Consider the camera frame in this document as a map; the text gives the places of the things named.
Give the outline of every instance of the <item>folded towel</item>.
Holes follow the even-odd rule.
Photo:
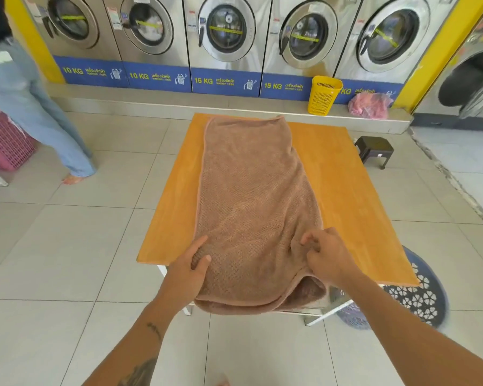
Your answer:
[[[259,314],[326,294],[299,243],[322,218],[284,118],[209,121],[195,225],[195,238],[209,239],[192,265],[212,257],[195,300],[201,309]]]

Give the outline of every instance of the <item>yellow wall column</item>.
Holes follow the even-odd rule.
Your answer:
[[[22,0],[6,0],[6,12],[13,19],[13,24],[19,28],[32,58],[46,79],[50,82],[64,84],[63,74],[48,51]]]
[[[412,112],[483,15],[483,0],[459,0],[397,97],[394,107]]]

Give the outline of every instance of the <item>yellow plastic basket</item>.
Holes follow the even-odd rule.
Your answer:
[[[313,77],[308,112],[313,115],[326,116],[342,88],[341,80],[326,76]]]

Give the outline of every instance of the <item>light blue jeans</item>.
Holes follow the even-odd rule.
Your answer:
[[[0,51],[13,58],[0,64],[0,110],[32,138],[52,146],[73,176],[93,175],[96,169],[90,161],[91,151],[45,92],[32,58],[13,38],[1,42]]]

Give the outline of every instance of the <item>dryer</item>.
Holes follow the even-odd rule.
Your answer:
[[[24,0],[68,84],[129,86],[102,0]]]
[[[104,0],[131,88],[191,92],[182,0]]]
[[[395,99],[457,0],[363,0],[335,77],[348,102],[367,90]]]
[[[412,125],[483,129],[483,17],[415,109]]]
[[[193,92],[259,96],[272,0],[184,0]]]
[[[261,97],[309,100],[333,76],[361,0],[273,0]]]

